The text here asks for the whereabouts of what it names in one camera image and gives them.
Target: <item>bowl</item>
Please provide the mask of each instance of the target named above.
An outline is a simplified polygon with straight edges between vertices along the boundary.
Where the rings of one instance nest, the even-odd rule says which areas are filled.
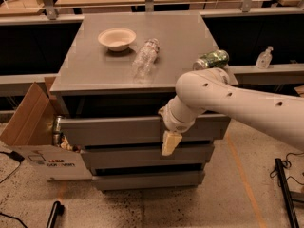
[[[123,51],[135,40],[136,33],[128,28],[111,28],[100,33],[98,41],[111,51]]]

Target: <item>floor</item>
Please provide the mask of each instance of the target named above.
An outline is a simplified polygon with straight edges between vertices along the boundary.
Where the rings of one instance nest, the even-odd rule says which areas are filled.
[[[0,123],[0,131],[5,127]],[[242,123],[231,121],[198,187],[101,192],[86,180],[45,181],[27,161],[0,184],[0,212],[27,227],[46,227],[54,201],[65,206],[56,227],[290,227],[277,178],[275,158],[300,151]],[[0,151],[10,152],[2,143]],[[303,180],[303,157],[291,156],[286,175]],[[0,180],[17,162],[0,155]],[[293,180],[291,190],[303,191]],[[300,227],[303,205],[296,205]],[[0,227],[23,227],[0,216]]]

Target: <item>black metal rod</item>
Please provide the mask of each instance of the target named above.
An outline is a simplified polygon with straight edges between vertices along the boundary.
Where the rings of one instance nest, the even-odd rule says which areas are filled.
[[[289,190],[289,186],[286,180],[282,160],[280,158],[275,159],[275,167],[277,171],[277,176],[279,178],[279,182],[281,184],[281,189],[283,192],[284,200],[285,200],[285,205],[289,217],[289,222],[291,223],[292,228],[298,228],[298,222],[296,218],[296,213],[295,213],[295,208],[293,204],[293,200],[291,197],[291,193]]]
[[[47,222],[47,228],[53,228],[56,223],[56,219],[58,215],[62,215],[64,213],[65,206],[60,203],[60,201],[55,201],[53,207],[51,208],[50,215]]]

